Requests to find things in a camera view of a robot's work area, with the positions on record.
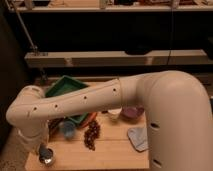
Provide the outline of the dark metal gripper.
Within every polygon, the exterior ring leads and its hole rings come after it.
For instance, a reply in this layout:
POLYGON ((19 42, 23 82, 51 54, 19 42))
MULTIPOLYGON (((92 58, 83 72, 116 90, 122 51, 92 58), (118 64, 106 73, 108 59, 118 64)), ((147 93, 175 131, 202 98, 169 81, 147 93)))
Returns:
POLYGON ((49 134, 52 135, 57 129, 58 129, 58 126, 59 124, 63 121, 62 118, 59 118, 59 119, 54 119, 54 120, 51 120, 49 123, 48 123, 48 127, 49 127, 49 134))

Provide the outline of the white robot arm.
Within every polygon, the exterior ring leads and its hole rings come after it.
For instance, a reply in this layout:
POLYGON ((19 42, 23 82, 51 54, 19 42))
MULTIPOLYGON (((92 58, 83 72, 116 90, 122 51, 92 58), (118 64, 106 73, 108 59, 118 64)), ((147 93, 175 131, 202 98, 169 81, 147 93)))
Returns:
POLYGON ((38 86, 26 86, 6 119, 36 153, 51 119, 137 106, 146 113, 151 171, 213 171, 211 103, 202 83, 186 72, 121 77, 51 98, 38 86))

